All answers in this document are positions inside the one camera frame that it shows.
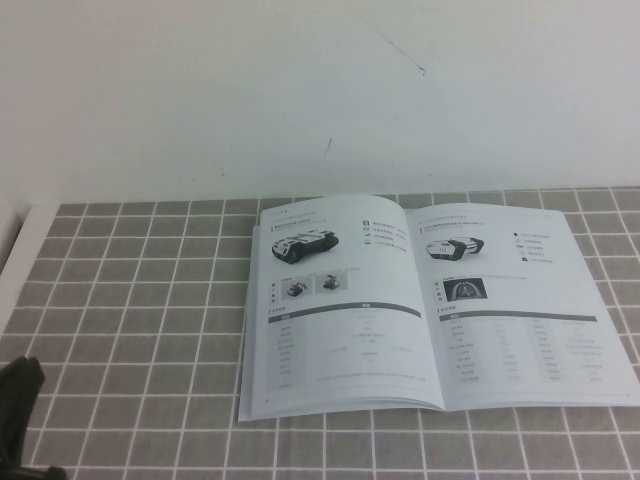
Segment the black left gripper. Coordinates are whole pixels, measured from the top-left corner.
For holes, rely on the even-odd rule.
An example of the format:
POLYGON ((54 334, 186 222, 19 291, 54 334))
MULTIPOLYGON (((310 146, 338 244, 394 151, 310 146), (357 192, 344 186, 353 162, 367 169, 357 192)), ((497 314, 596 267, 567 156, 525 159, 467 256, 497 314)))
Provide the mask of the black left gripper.
POLYGON ((19 368, 20 361, 14 360, 1 369, 1 480, 66 480, 65 469, 26 467, 22 465, 20 453, 8 450, 13 436, 14 447, 23 447, 31 414, 45 382, 36 357, 24 358, 20 372, 19 368), (16 392, 14 383, 18 373, 16 392))

